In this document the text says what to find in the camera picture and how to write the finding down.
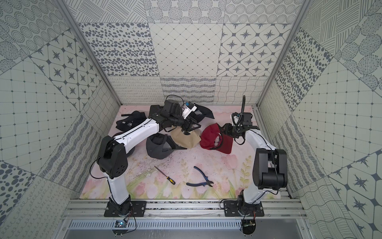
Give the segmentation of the beige baseball cap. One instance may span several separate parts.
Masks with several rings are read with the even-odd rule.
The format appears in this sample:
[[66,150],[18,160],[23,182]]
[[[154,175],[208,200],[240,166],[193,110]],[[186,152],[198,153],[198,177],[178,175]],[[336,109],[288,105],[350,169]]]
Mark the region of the beige baseball cap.
[[182,132],[182,129],[179,127],[174,128],[170,132],[170,136],[171,136],[172,140],[177,145],[184,147],[184,148],[187,148],[187,149],[194,148],[201,141],[200,136],[197,133],[195,133],[194,131],[192,131],[190,134],[186,135]]

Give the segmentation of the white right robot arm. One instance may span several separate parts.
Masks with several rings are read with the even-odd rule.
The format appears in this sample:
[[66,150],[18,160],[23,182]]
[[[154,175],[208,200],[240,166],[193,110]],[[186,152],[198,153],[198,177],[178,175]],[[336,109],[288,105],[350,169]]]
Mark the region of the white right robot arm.
[[237,198],[238,210],[253,209],[268,193],[276,195],[287,186],[287,153],[277,149],[252,123],[251,113],[233,113],[232,123],[223,126],[223,132],[233,139],[243,138],[255,151],[252,182]]

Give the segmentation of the navy baseball cap metal buckle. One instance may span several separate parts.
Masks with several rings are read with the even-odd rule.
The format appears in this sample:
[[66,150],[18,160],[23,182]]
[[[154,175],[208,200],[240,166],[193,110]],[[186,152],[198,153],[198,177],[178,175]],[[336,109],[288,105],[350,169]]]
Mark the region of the navy baseball cap metal buckle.
[[122,132],[127,132],[133,129],[147,119],[145,113],[139,111],[134,111],[130,114],[122,114],[121,116],[124,117],[124,119],[116,122],[116,128]]

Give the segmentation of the dark red baseball cap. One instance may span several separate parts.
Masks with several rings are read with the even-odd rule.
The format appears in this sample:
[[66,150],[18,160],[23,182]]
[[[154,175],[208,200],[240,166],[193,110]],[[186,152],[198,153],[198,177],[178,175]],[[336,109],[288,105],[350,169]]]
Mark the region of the dark red baseball cap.
[[203,149],[231,154],[233,138],[226,135],[219,124],[214,123],[206,127],[202,132],[200,146]]

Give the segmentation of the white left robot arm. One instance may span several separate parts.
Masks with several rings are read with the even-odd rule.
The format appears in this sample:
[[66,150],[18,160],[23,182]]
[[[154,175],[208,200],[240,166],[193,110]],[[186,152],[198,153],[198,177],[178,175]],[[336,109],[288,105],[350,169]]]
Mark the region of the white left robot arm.
[[132,207],[123,177],[128,168],[128,153],[143,140],[168,127],[180,127],[186,132],[200,128],[201,125],[190,116],[197,108],[191,102],[180,105],[176,101],[166,100],[163,106],[151,105],[148,118],[138,126],[121,135],[102,139],[96,163],[107,178],[111,192],[109,202],[120,214],[126,215]]

